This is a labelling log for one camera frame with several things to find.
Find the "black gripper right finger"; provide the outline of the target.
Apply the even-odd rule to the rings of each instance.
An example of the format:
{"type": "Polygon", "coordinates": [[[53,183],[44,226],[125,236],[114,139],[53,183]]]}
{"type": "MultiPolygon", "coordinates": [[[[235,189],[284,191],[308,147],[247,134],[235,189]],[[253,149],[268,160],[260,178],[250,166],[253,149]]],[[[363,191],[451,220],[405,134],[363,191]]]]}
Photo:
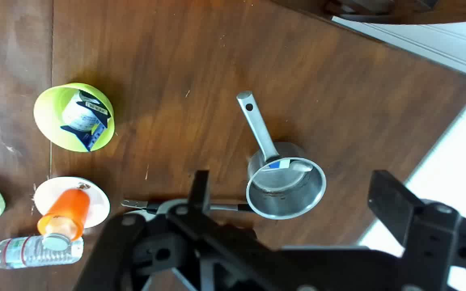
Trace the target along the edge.
{"type": "Polygon", "coordinates": [[[387,170],[371,175],[368,205],[405,247],[409,259],[454,255],[460,225],[454,207],[420,199],[387,170]]]}

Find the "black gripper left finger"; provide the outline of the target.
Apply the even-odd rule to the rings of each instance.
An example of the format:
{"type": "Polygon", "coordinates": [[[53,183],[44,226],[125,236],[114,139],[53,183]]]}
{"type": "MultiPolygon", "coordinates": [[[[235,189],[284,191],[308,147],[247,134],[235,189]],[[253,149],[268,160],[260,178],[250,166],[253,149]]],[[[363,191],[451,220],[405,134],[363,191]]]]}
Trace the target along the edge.
{"type": "Polygon", "coordinates": [[[210,204],[210,171],[198,170],[188,199],[169,210],[171,230],[197,249],[208,247],[219,254],[273,254],[255,233],[219,225],[210,217],[210,204]]]}

